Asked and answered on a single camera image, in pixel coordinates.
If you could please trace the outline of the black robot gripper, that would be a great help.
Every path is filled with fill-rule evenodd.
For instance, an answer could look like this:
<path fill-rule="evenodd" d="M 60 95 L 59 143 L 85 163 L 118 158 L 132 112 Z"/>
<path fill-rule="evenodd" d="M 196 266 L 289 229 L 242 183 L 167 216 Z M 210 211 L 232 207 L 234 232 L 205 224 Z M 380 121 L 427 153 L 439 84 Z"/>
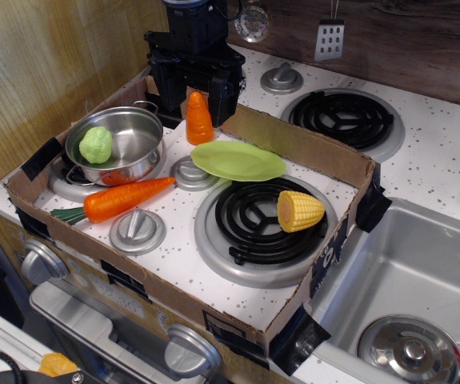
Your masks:
<path fill-rule="evenodd" d="M 148 31 L 149 60 L 162 104 L 168 111 L 186 100 L 188 86 L 209 93 L 213 126 L 236 111 L 244 57 L 227 44 L 231 16 L 225 6 L 168 6 L 167 32 Z"/>

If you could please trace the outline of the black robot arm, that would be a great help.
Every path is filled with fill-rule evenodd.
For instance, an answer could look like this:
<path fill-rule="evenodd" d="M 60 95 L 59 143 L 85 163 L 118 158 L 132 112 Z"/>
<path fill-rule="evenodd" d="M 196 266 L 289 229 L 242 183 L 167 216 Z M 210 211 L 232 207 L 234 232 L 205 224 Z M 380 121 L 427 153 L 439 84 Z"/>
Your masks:
<path fill-rule="evenodd" d="M 245 57 L 226 40 L 229 22 L 225 1 L 165 1 L 169 30 L 149 31 L 151 73 L 162 104 L 174 110 L 187 99 L 188 87 L 208 94 L 215 127 L 236 112 Z"/>

